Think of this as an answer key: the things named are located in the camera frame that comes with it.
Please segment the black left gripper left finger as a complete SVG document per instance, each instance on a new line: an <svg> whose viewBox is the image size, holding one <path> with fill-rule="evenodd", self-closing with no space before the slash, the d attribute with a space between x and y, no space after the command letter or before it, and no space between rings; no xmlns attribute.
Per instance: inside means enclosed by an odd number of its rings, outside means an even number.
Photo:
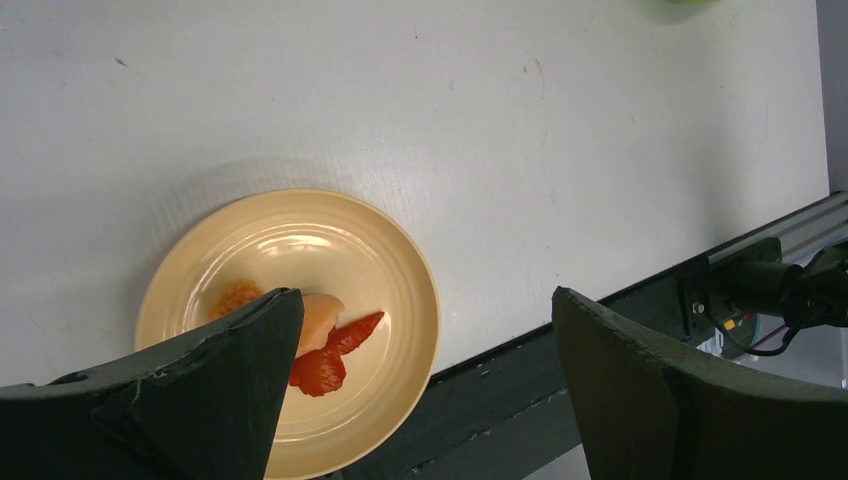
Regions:
<svg viewBox="0 0 848 480"><path fill-rule="evenodd" d="M275 289L204 326L1 391L5 479L260 479L304 317Z"/></svg>

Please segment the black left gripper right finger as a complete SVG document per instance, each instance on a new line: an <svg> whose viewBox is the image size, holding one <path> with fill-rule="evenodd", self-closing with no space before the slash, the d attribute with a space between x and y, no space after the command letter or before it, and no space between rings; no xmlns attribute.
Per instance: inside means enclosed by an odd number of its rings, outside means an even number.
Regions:
<svg viewBox="0 0 848 480"><path fill-rule="evenodd" d="M552 324L595 479L843 479L844 390L750 369L569 289Z"/></svg>

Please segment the orange plate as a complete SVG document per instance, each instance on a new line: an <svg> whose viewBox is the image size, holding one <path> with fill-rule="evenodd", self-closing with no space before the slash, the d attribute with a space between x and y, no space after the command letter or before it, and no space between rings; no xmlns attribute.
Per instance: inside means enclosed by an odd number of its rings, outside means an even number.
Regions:
<svg viewBox="0 0 848 480"><path fill-rule="evenodd" d="M390 217L326 190L284 189L235 201L174 246L141 303L135 346L144 349L208 322L233 286L289 287L339 298L339 325L372 313L372 335L343 356L346 376L320 397L289 387L266 469L269 479L340 470L389 438L425 390L438 350L433 276Z"/></svg>

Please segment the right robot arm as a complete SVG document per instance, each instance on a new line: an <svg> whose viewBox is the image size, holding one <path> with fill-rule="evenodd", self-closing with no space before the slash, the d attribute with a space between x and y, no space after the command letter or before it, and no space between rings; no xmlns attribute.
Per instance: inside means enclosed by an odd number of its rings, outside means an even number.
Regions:
<svg viewBox="0 0 848 480"><path fill-rule="evenodd" d="M847 242L823 248L806 265L785 263L771 255L781 246L767 238L708 268L694 293L693 312L748 356L782 354L803 329L847 327ZM779 347L759 349L737 340L725 326L748 314L779 317Z"/></svg>

